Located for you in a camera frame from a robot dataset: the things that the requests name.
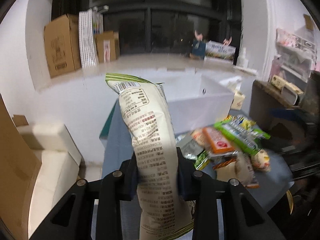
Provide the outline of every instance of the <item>shipping barcode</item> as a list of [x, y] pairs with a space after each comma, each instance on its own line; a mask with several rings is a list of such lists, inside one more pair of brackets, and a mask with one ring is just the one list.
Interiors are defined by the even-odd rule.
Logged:
[[62, 64], [58, 64], [58, 65], [55, 65], [56, 67], [56, 70], [59, 70], [59, 69], [62, 69], [62, 68], [66, 68], [67, 67], [67, 63], [64, 62]]
[[125, 89], [129, 87], [139, 87], [139, 83], [137, 82], [119, 82], [117, 84], [113, 85], [113, 90], [115, 90], [117, 93], [122, 93]]

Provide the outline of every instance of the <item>white storage box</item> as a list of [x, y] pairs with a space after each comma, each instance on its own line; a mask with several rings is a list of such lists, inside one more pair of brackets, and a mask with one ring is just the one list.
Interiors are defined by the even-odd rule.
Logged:
[[212, 125], [227, 117], [234, 93], [201, 74], [144, 77], [163, 83], [175, 134]]

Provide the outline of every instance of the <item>dark window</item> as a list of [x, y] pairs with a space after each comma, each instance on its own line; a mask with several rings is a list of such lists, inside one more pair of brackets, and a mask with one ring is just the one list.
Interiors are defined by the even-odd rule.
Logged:
[[52, 19], [92, 7], [103, 13], [105, 31], [119, 31], [121, 54], [188, 54], [195, 30], [240, 46], [241, 0], [53, 0]]

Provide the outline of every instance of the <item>beige cushion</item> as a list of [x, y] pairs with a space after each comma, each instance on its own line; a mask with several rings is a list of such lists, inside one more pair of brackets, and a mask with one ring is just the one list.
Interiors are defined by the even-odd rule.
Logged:
[[80, 165], [81, 154], [63, 123], [30, 124], [17, 130], [30, 149], [68, 152]]
[[42, 165], [31, 198], [29, 238], [52, 207], [76, 182], [79, 166], [68, 152], [34, 151]]

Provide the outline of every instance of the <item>metal screw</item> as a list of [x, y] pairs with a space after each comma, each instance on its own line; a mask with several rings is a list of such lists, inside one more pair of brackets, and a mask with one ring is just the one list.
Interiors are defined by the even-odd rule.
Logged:
[[239, 180], [237, 179], [231, 179], [229, 181], [229, 183], [232, 185], [232, 186], [238, 186], [239, 185]]
[[84, 186], [84, 185], [85, 185], [85, 179], [80, 179], [80, 180], [78, 180], [78, 181], [77, 181], [77, 185], [78, 185], [79, 187]]
[[193, 175], [195, 177], [201, 177], [202, 176], [202, 171], [195, 171], [195, 172], [193, 172]]
[[112, 173], [112, 175], [113, 175], [114, 177], [120, 177], [120, 176], [122, 175], [122, 172], [121, 172], [121, 171], [114, 171], [114, 172]]

